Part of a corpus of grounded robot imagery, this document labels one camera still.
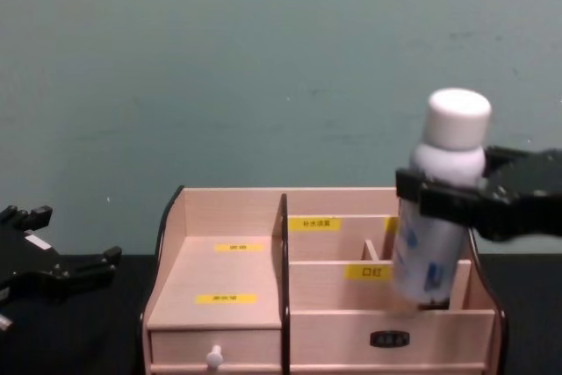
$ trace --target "drawer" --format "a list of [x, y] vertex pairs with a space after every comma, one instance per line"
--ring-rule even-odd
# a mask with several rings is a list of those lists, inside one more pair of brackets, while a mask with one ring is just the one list
[[[292, 371], [291, 375], [311, 375], [312, 371]], [[368, 374], [368, 375], [482, 375], [482, 371], [408, 371], [408, 372], [396, 372], [396, 371], [339, 371], [339, 372], [328, 372], [322, 371], [321, 375], [357, 375], [357, 374]]]
[[[372, 367], [402, 365], [443, 370], [486, 367], [493, 311], [425, 311], [393, 314], [373, 311], [302, 311], [291, 317], [291, 364]], [[371, 346], [371, 333], [409, 333], [409, 345]]]
[[[220, 373], [232, 373], [233, 375], [282, 375], [281, 367], [263, 368], [263, 365], [224, 365], [220, 367]], [[153, 364], [150, 375], [217, 375], [217, 371], [208, 369], [203, 365], [159, 365]]]
[[205, 364], [220, 346], [224, 365], [281, 363], [281, 332], [263, 330], [153, 331], [153, 364]]

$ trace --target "wooden panel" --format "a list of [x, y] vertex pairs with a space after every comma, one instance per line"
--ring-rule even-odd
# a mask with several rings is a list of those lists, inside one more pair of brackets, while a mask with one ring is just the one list
[[[493, 322], [493, 311], [296, 312], [291, 316], [291, 362], [483, 365]], [[410, 345], [370, 346], [372, 332], [388, 329], [410, 333]]]
[[[390, 280], [349, 280], [345, 267], [349, 264], [365, 264], [366, 261], [308, 261], [289, 265], [291, 310], [321, 309], [371, 309], [407, 310], [416, 305], [403, 299]], [[389, 261], [373, 265], [391, 267]], [[470, 267], [470, 261], [459, 261], [458, 267]], [[466, 282], [455, 280], [453, 291], [462, 296]]]
[[186, 188], [185, 193], [189, 236], [271, 236], [283, 191]]
[[463, 260], [457, 266], [455, 282], [450, 292], [449, 309], [460, 310], [465, 304], [465, 295], [468, 288], [468, 280], [471, 275], [472, 262]]
[[[205, 364], [153, 364], [151, 372], [158, 374], [174, 375], [209, 375], [217, 373], [207, 368]], [[281, 375], [279, 364], [222, 364], [220, 373], [251, 373], [252, 375]]]
[[361, 257], [363, 261], [380, 261], [378, 259], [377, 251], [375, 247], [372, 246], [371, 241], [365, 241], [363, 246], [363, 256]]
[[[260, 250], [217, 252], [227, 244]], [[187, 237], [150, 329], [280, 328], [280, 237]], [[198, 295], [253, 294], [255, 303], [196, 303]]]
[[169, 210], [166, 219], [166, 229], [164, 230], [163, 241], [160, 251], [160, 262], [154, 289], [148, 299], [144, 314], [142, 317], [142, 349], [145, 372], [148, 373], [151, 354], [149, 347], [149, 336], [147, 323], [150, 319], [156, 303], [160, 298], [162, 289], [164, 288], [168, 276], [176, 263], [177, 255], [185, 240], [185, 195], [180, 193], [176, 201]]
[[188, 230], [194, 235], [270, 234], [281, 194], [289, 214], [396, 214], [394, 188], [186, 188]]
[[384, 257], [387, 217], [387, 215], [341, 216], [341, 226], [336, 231], [291, 231], [289, 258], [291, 261], [359, 260], [366, 240], [372, 241], [377, 254]]
[[354, 373], [366, 373], [366, 374], [376, 374], [376, 375], [481, 375], [482, 365], [462, 365], [462, 366], [478, 366], [477, 369], [461, 369], [461, 370], [451, 370], [451, 369], [437, 369], [440, 367], [447, 367], [450, 365], [432, 365], [430, 367], [424, 367], [423, 365], [410, 365], [414, 366], [416, 369], [401, 370], [398, 365], [345, 365], [339, 371], [337, 369], [331, 369], [336, 365], [292, 365], [292, 367], [298, 368], [298, 370], [291, 370], [291, 375], [309, 375], [320, 373], [321, 375], [351, 375]]
[[280, 330], [154, 331], [154, 364], [205, 364], [213, 346], [225, 364], [281, 364]]

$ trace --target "organizer side panel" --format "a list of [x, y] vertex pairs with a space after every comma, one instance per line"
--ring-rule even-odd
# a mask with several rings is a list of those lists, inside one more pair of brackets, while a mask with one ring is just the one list
[[154, 289], [148, 299], [147, 306], [144, 310], [142, 318], [142, 351], [145, 372], [148, 373], [151, 364], [150, 334], [147, 324], [152, 312], [154, 311], [156, 302], [160, 298], [160, 293], [172, 268], [176, 262], [182, 244], [185, 240], [185, 191], [179, 194], [170, 208], [168, 218], [166, 219], [166, 228], [162, 239], [162, 249], [160, 254], [160, 262]]
[[[466, 273], [469, 261], [458, 262]], [[291, 310], [322, 309], [406, 310], [417, 305], [402, 298], [392, 285], [390, 261], [307, 261], [289, 264]], [[465, 280], [455, 279], [454, 297], [462, 295]]]

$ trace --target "bottle label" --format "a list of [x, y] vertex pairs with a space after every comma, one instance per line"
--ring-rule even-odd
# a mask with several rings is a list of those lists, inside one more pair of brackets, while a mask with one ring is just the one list
[[465, 236], [465, 227], [423, 217], [416, 204], [402, 201], [393, 251], [394, 286], [419, 303], [447, 300]]
[[445, 267], [439, 263], [429, 263], [424, 290], [430, 292], [441, 287]]

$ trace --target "white bottle cap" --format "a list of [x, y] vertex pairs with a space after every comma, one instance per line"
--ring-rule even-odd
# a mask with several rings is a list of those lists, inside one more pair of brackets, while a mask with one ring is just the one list
[[476, 91], [447, 88], [429, 98], [424, 142], [438, 148], [466, 150], [486, 137], [492, 106]]

